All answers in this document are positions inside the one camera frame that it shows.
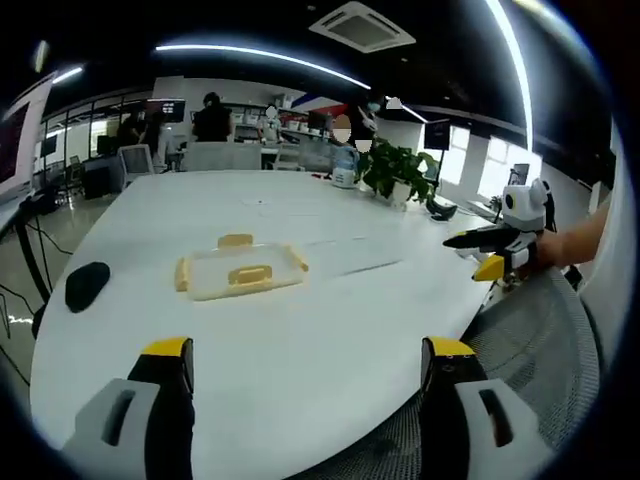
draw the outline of white flower pot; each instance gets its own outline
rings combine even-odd
[[[396,210],[405,211],[407,209],[407,200],[411,194],[411,185],[396,182],[393,184],[393,191],[389,200],[391,200],[391,207]]]

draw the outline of round table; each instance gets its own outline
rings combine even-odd
[[[484,224],[462,214],[436,224],[417,204],[398,212],[308,173],[139,178],[86,235],[52,293],[33,358],[33,421],[62,448],[80,408],[126,378],[146,345],[189,336],[194,478],[303,471],[417,391],[424,336],[462,335],[489,285],[471,281],[476,263],[442,241]],[[291,244],[309,263],[305,283],[199,303],[174,290],[178,258],[242,232]],[[353,258],[372,268],[349,271]],[[64,281],[92,261],[107,263],[111,279],[72,314]]]

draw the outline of gray floor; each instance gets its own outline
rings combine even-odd
[[[40,228],[47,232],[60,248],[73,252],[115,198],[115,196],[108,196],[84,200],[81,197],[75,197],[55,212],[40,217]],[[31,229],[28,231],[38,266],[45,277],[38,234]],[[69,256],[60,253],[44,236],[43,242],[51,283],[55,287]],[[0,284],[23,295],[33,311],[40,308],[43,303],[42,298],[29,275],[15,233],[7,234],[0,242],[0,266]],[[31,377],[31,359],[35,346],[31,334],[32,315],[21,299],[7,293],[2,288],[0,288],[0,294],[4,295],[6,299],[11,330],[11,338],[8,338],[5,328],[0,326],[0,345],[11,359],[9,361],[0,352],[0,370],[4,373],[4,378],[8,380],[18,403],[24,407],[25,413],[28,414],[29,387],[21,377],[27,381]],[[4,310],[2,297],[0,297],[0,308]]]

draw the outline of black computer mouse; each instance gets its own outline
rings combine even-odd
[[[74,270],[65,285],[64,301],[73,313],[82,312],[96,299],[111,276],[109,265],[91,262]]]

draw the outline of led light strip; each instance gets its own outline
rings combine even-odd
[[[161,45],[156,47],[157,52],[166,52],[170,50],[223,50],[228,52],[240,52],[240,53],[251,53],[253,55],[261,55],[263,57],[271,57],[277,58],[278,60],[285,60],[287,62],[297,63],[298,65],[304,65],[305,67],[314,68],[316,70],[320,70],[321,72],[328,73],[329,75],[333,75],[334,77],[341,78],[346,80],[347,82],[351,82],[354,85],[358,85],[366,90],[371,90],[371,87],[366,83],[362,83],[355,78],[351,78],[344,73],[336,72],[335,70],[331,70],[330,68],[323,67],[322,65],[316,65],[315,63],[307,62],[305,60],[300,60],[299,58],[288,57],[286,55],[280,55],[279,53],[273,52],[265,52],[264,50],[256,50],[254,48],[244,48],[244,47],[231,47],[228,45]],[[418,115],[416,112],[411,110],[409,107],[402,105],[402,108],[407,112],[419,119],[424,123],[428,123],[426,119],[422,116]]]
[[[522,93],[522,104],[524,107],[524,121],[527,130],[527,150],[531,152],[533,151],[533,114],[531,109],[531,92],[529,91],[527,69],[524,66],[524,59],[522,58],[522,52],[520,52],[520,45],[518,44],[516,35],[513,33],[513,27],[511,26],[509,18],[502,8],[500,1],[485,0],[485,2],[487,2],[487,6],[491,10],[496,22],[498,22],[502,35],[507,41],[513,65],[516,67],[516,74],[518,76],[518,82],[520,83],[520,92]]]
[[[82,72],[82,67],[76,67],[72,70],[69,70],[68,72],[63,73],[62,75],[57,75],[56,78],[53,79],[53,83],[60,83],[69,77],[77,75],[80,72]]]

